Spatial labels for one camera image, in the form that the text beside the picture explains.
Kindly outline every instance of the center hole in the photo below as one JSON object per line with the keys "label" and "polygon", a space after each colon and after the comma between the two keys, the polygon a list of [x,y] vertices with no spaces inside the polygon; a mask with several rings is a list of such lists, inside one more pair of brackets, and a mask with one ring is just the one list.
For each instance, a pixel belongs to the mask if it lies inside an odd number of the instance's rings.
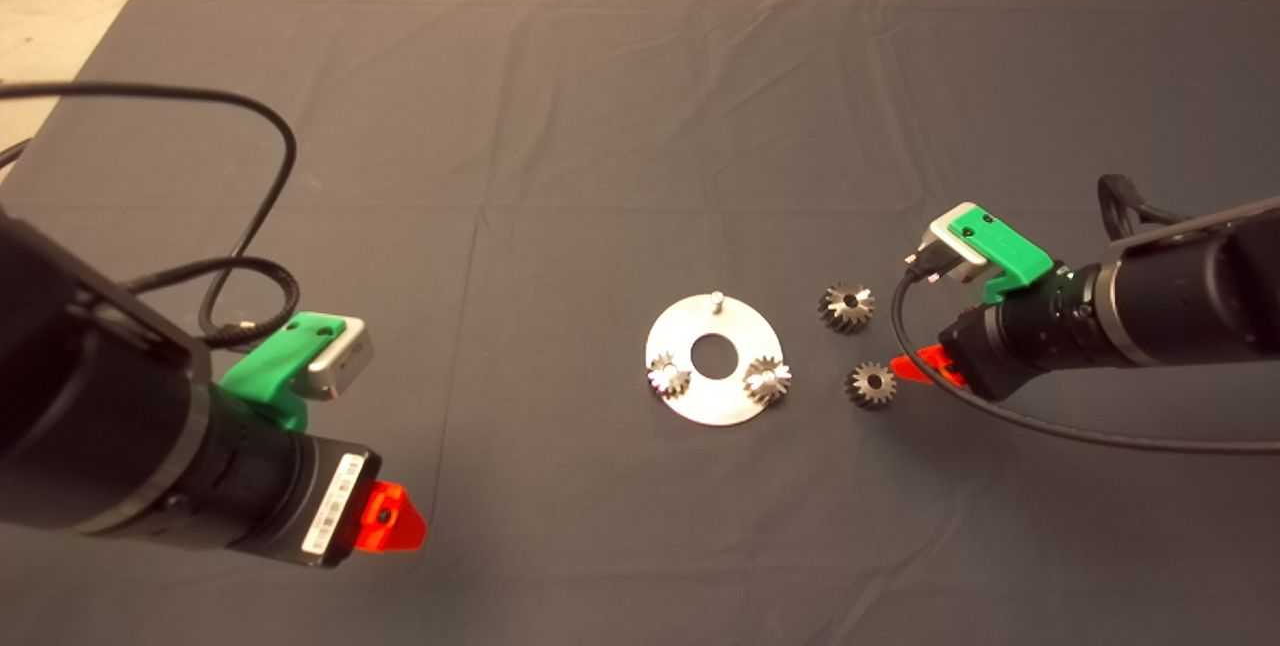
{"label": "center hole", "polygon": [[737,368],[737,349],[718,333],[694,342],[694,368],[705,377],[727,377]]}

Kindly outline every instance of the white sticker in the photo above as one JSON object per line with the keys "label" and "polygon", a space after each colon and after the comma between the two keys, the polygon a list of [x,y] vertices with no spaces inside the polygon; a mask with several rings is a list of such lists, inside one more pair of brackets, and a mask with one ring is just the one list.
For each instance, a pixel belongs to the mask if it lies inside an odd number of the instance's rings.
{"label": "white sticker", "polygon": [[324,555],[329,549],[329,540],[333,539],[342,510],[347,508],[347,499],[351,498],[352,487],[356,487],[356,478],[365,466],[365,455],[344,454],[338,462],[338,469],[333,472],[333,481],[329,490],[324,492],[324,500],[316,509],[316,518],[307,530],[307,537],[302,540],[302,550],[316,556]]}

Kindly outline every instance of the bevel gear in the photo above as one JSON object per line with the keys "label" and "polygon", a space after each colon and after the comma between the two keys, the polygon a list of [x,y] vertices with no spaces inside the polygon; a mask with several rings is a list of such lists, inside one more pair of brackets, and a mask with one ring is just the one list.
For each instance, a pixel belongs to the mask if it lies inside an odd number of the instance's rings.
{"label": "bevel gear", "polygon": [[772,404],[791,388],[791,367],[769,356],[754,359],[742,374],[742,388],[756,404]]}
{"label": "bevel gear", "polygon": [[883,365],[859,365],[845,379],[845,391],[864,409],[881,409],[897,394],[897,377]]}
{"label": "bevel gear", "polygon": [[662,354],[649,362],[649,386],[659,397],[677,397],[689,388],[690,374],[676,365],[671,354]]}
{"label": "bevel gear", "polygon": [[818,301],[822,321],[836,333],[854,333],[867,326],[876,312],[876,295],[868,287],[829,287]]}

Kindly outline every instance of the metal disc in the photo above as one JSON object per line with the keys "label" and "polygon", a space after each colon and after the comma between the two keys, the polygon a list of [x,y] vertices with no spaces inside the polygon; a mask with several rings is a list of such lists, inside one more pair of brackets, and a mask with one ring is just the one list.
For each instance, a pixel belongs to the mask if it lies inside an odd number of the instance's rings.
{"label": "metal disc", "polygon": [[[737,351],[737,367],[726,377],[703,376],[694,368],[694,342],[709,333],[728,339]],[[763,404],[751,400],[742,386],[746,367],[763,356],[782,362],[782,344],[763,315],[741,301],[714,292],[676,301],[659,315],[645,344],[645,367],[662,354],[671,354],[682,371],[690,372],[685,393],[659,395],[663,403],[689,421],[733,426],[764,409]]]}

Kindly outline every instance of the green gripper mount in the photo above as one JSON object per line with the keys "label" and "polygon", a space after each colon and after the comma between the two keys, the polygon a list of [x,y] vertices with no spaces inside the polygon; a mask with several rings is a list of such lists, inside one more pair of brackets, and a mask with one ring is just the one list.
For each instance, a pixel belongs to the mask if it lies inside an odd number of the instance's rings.
{"label": "green gripper mount", "polygon": [[1025,289],[1053,269],[1053,260],[1047,253],[986,209],[974,207],[960,214],[948,223],[947,232],[959,235],[1000,269],[983,285],[983,301],[988,304],[1001,303],[1007,292]]}
{"label": "green gripper mount", "polygon": [[284,327],[233,365],[219,382],[257,414],[289,431],[306,431],[307,403],[291,390],[297,374],[347,327],[343,317],[298,312]]}

